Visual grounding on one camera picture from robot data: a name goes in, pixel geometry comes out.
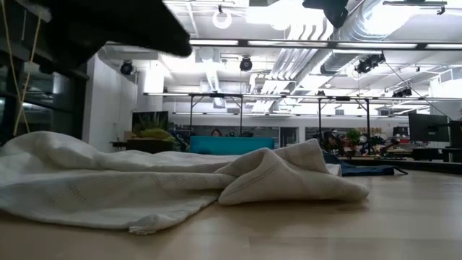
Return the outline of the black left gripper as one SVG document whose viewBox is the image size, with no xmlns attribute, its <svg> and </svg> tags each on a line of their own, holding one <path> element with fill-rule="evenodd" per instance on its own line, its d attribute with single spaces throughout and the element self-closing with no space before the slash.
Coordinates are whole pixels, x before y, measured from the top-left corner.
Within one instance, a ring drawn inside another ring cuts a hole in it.
<svg viewBox="0 0 462 260">
<path fill-rule="evenodd" d="M 88 24 L 78 0 L 38 0 L 51 14 L 45 41 L 53 70 L 78 69 L 105 44 Z M 190 34 L 162 0 L 116 0 L 109 41 L 174 56 L 191 55 Z"/>
</svg>

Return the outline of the white plaid dish towel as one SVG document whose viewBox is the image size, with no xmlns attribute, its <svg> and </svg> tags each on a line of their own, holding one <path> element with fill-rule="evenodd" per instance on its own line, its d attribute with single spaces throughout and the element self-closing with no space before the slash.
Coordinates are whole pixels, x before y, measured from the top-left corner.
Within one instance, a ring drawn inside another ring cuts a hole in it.
<svg viewBox="0 0 462 260">
<path fill-rule="evenodd" d="M 0 146 L 0 210 L 29 220 L 147 235 L 202 208 L 273 200 L 366 199 L 315 140 L 244 155 L 101 152 L 36 131 Z"/>
</svg>

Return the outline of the teal plastic tupperware container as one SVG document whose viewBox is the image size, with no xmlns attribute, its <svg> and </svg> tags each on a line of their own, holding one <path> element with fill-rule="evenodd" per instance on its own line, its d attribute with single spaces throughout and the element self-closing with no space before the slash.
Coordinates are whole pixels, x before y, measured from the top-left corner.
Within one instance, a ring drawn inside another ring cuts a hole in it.
<svg viewBox="0 0 462 260">
<path fill-rule="evenodd" d="M 201 155 L 244 155 L 261 148 L 274 148 L 270 137 L 192 136 L 190 152 Z"/>
</svg>

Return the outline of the long ceiling light strip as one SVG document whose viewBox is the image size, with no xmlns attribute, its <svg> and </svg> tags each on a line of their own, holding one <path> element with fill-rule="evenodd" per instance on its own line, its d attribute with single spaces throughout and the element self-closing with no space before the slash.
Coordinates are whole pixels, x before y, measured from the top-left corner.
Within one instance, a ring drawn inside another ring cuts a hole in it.
<svg viewBox="0 0 462 260">
<path fill-rule="evenodd" d="M 416 44 L 413 43 L 338 43 L 336 45 L 339 48 L 381 48 L 381 49 L 412 49 L 416 48 Z"/>
<path fill-rule="evenodd" d="M 238 40 L 191 39 L 192 46 L 238 46 Z"/>
<path fill-rule="evenodd" d="M 328 43 L 319 41 L 249 40 L 248 45 L 268 48 L 272 46 L 282 48 L 324 48 L 328 46 Z"/>
<path fill-rule="evenodd" d="M 462 43 L 431 43 L 425 46 L 428 50 L 462 51 Z"/>
</svg>

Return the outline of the potted succulent plant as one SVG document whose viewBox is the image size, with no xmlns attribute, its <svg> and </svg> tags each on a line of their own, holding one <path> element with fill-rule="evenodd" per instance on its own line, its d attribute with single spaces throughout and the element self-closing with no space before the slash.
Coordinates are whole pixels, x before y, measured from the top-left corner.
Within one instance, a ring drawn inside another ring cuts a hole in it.
<svg viewBox="0 0 462 260">
<path fill-rule="evenodd" d="M 151 154 L 174 151 L 177 143 L 176 138 L 168 132 L 168 115 L 167 111 L 133 112 L 126 149 Z"/>
</svg>

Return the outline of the small background potted plant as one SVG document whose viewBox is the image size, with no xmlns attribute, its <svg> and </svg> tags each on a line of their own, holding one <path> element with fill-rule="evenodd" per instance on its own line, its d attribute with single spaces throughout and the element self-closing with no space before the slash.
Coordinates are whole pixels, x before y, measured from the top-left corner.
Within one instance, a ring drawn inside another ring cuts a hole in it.
<svg viewBox="0 0 462 260">
<path fill-rule="evenodd" d="M 357 129 L 349 129 L 346 132 L 346 138 L 349 140 L 351 144 L 359 144 L 360 138 L 362 136 L 362 133 L 358 131 Z"/>
</svg>

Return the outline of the navy blue cloth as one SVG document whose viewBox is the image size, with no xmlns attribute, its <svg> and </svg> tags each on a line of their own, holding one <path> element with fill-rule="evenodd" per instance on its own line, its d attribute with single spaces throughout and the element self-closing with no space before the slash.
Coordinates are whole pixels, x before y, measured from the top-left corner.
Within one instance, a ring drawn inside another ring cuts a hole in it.
<svg viewBox="0 0 462 260">
<path fill-rule="evenodd" d="M 330 152 L 323 151 L 323 159 L 325 163 L 336 164 L 341 167 L 341 175 L 343 177 L 360 177 L 360 176 L 394 176 L 395 171 L 403 175 L 408 175 L 408 173 L 400 168 L 390 166 L 390 165 L 378 165 L 378 166 L 356 166 L 351 165 L 335 154 Z"/>
</svg>

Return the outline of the black computer monitor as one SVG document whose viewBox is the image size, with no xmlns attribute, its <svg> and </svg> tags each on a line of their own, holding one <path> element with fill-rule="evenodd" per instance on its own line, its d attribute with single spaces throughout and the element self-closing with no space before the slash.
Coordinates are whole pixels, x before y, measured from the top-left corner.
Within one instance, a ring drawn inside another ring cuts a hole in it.
<svg viewBox="0 0 462 260">
<path fill-rule="evenodd" d="M 445 116 L 411 113 L 409 133 L 416 142 L 449 142 L 448 120 Z"/>
</svg>

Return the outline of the black metal scaffold frame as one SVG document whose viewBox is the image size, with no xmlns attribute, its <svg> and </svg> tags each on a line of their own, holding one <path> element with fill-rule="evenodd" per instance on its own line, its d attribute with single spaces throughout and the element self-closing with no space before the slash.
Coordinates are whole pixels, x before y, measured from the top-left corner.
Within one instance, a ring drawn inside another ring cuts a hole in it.
<svg viewBox="0 0 462 260">
<path fill-rule="evenodd" d="M 192 121 L 193 121 L 193 108 L 194 106 L 199 103 L 204 97 L 208 98 L 230 98 L 233 100 L 238 108 L 240 109 L 240 135 L 243 133 L 243 101 L 244 97 L 243 94 L 236 94 L 236 93 L 220 93 L 220 92 L 208 92 L 208 93 L 189 93 L 188 96 L 191 98 L 190 100 L 190 111 L 189 111 L 189 135 L 192 134 L 193 127 L 192 127 Z M 195 103 L 194 98 L 195 97 L 200 97 L 198 101 Z M 240 103 L 237 103 L 234 98 L 240 98 Z"/>
<path fill-rule="evenodd" d="M 322 132 L 322 106 L 321 103 L 323 100 L 335 100 L 335 101 L 355 101 L 364 111 L 366 111 L 366 121 L 367 121 L 367 143 L 370 143 L 370 99 L 368 97 L 350 97 L 350 96 L 325 96 L 318 97 L 318 132 Z"/>
</svg>

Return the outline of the silver ventilation duct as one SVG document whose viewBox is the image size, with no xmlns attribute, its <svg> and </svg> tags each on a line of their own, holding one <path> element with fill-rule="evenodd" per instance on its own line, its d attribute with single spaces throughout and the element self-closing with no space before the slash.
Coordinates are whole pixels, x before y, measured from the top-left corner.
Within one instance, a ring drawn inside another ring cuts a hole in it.
<svg viewBox="0 0 462 260">
<path fill-rule="evenodd" d="M 393 17 L 394 6 L 383 5 L 385 0 L 365 0 L 353 15 L 338 29 L 332 40 L 337 41 L 382 41 L 399 29 L 405 22 Z M 331 52 L 321 65 L 322 74 L 339 73 L 357 57 L 355 53 Z"/>
</svg>

